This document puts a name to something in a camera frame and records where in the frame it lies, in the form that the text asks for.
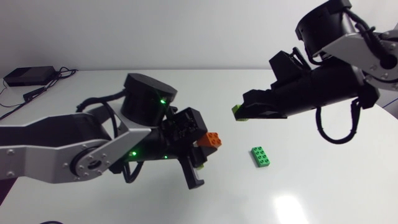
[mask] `silver arm link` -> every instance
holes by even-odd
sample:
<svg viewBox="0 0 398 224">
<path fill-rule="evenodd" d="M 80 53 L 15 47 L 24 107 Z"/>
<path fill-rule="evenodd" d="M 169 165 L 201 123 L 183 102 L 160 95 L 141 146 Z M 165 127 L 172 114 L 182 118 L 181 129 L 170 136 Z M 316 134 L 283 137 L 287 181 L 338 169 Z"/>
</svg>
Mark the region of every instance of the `silver arm link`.
<svg viewBox="0 0 398 224">
<path fill-rule="evenodd" d="M 398 43 L 387 40 L 398 39 L 398 30 L 385 32 L 382 34 L 382 38 L 381 41 L 389 53 L 398 58 Z M 365 80 L 372 86 L 398 91 L 398 66 L 392 69 L 382 68 L 379 59 L 369 50 L 361 34 L 346 34 L 322 50 L 368 73 Z"/>
</svg>

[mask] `green lego brick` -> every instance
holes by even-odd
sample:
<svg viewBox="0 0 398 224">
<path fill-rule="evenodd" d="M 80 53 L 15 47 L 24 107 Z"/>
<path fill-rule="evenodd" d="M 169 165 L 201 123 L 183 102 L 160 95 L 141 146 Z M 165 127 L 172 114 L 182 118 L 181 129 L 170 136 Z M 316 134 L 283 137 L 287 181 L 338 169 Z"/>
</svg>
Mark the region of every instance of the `green lego brick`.
<svg viewBox="0 0 398 224">
<path fill-rule="evenodd" d="M 251 153 L 253 154 L 253 157 L 255 158 L 257 165 L 259 167 L 265 167 L 265 166 L 269 166 L 269 164 L 271 163 L 266 155 L 266 153 L 264 152 L 264 150 L 262 149 L 262 147 L 254 147 L 251 149 Z"/>
<path fill-rule="evenodd" d="M 232 113 L 234 113 L 234 115 L 235 115 L 235 113 L 237 112 L 237 110 L 239 109 L 241 107 L 241 105 L 235 105 L 234 107 L 232 107 Z M 237 119 L 236 121 L 247 121 L 248 119 L 246 119 L 246 118 L 243 118 L 243 119 Z"/>
</svg>

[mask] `screw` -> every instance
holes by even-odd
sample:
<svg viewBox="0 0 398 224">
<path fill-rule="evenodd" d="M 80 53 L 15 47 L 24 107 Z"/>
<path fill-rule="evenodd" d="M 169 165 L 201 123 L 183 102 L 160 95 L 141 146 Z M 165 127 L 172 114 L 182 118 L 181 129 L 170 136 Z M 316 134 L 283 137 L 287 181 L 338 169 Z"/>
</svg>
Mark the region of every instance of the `screw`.
<svg viewBox="0 0 398 224">
<path fill-rule="evenodd" d="M 7 155 L 8 156 L 13 156 L 15 154 L 15 151 L 13 149 L 8 149 L 7 150 Z"/>
<path fill-rule="evenodd" d="M 383 39 L 387 39 L 389 36 L 390 36 L 390 33 L 389 33 L 389 32 L 385 32 L 385 33 L 381 34 L 381 37 L 382 37 Z"/>
<path fill-rule="evenodd" d="M 381 75 L 382 80 L 386 80 L 388 78 L 388 73 L 384 73 Z"/>
<path fill-rule="evenodd" d="M 396 47 L 397 47 L 396 44 L 391 44 L 391 45 L 388 47 L 388 49 L 389 49 L 389 50 L 395 50 Z"/>
<path fill-rule="evenodd" d="M 372 65 L 372 66 L 370 67 L 370 69 L 371 69 L 372 71 L 375 71 L 375 70 L 377 69 L 377 65 Z"/>
<path fill-rule="evenodd" d="M 15 173 L 13 171 L 7 172 L 7 177 L 14 177 Z"/>
<path fill-rule="evenodd" d="M 370 82 L 370 81 L 372 80 L 372 76 L 366 75 L 365 80 L 366 80 L 367 82 Z"/>
</svg>

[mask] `metal bracket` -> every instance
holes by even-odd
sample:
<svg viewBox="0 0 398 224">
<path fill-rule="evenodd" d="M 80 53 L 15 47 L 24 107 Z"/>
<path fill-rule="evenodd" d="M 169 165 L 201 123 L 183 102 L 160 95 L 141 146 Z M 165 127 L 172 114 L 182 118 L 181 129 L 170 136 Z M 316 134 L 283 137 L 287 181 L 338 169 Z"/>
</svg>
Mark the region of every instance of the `metal bracket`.
<svg viewBox="0 0 398 224">
<path fill-rule="evenodd" d="M 2 146 L 0 147 L 0 179 L 31 177 L 48 183 L 79 181 L 70 172 L 70 161 L 82 150 L 100 147 L 103 139 L 79 142 L 62 147 Z"/>
<path fill-rule="evenodd" d="M 398 56 L 397 42 L 386 40 L 398 38 L 398 30 L 390 30 L 382 36 L 382 42 L 389 53 Z M 372 86 L 398 91 L 398 82 L 395 81 L 398 80 L 398 66 L 392 69 L 382 68 L 379 59 L 369 50 L 361 34 L 346 34 L 322 50 L 370 74 L 365 80 Z"/>
</svg>

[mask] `black power adapter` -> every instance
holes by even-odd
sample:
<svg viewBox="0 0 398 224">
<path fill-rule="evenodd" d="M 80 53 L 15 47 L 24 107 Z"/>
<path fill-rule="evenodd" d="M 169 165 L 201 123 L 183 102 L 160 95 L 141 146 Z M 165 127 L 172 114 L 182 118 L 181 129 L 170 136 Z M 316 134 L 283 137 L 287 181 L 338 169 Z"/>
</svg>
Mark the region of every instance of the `black power adapter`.
<svg viewBox="0 0 398 224">
<path fill-rule="evenodd" d="M 4 77 L 9 86 L 47 85 L 57 76 L 53 66 L 17 68 Z"/>
</svg>

